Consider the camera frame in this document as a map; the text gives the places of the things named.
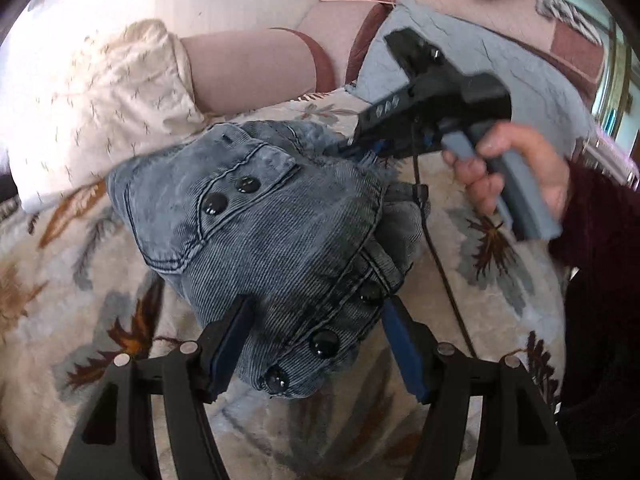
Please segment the person right hand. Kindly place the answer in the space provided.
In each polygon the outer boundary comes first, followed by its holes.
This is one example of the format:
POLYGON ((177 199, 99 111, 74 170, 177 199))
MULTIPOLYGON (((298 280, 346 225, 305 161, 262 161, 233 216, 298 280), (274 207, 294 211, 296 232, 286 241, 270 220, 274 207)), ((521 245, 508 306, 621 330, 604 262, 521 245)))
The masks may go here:
POLYGON ((570 194, 570 167, 537 130, 513 122, 497 122, 477 144, 480 157, 463 160, 453 152, 444 151, 442 158, 454 170, 458 182, 465 186, 474 208, 480 214, 491 216, 497 209, 504 179, 501 174, 491 174, 486 162, 510 150, 525 159, 550 214, 561 222, 570 194))

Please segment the dark red sleeve forearm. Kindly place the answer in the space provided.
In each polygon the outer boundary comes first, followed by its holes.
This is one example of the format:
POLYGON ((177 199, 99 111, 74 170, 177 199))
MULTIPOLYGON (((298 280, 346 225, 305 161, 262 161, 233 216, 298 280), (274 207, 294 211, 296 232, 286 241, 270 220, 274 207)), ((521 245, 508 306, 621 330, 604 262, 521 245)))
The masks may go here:
POLYGON ((595 292, 639 293, 639 193, 571 162, 563 232, 551 255, 595 292))

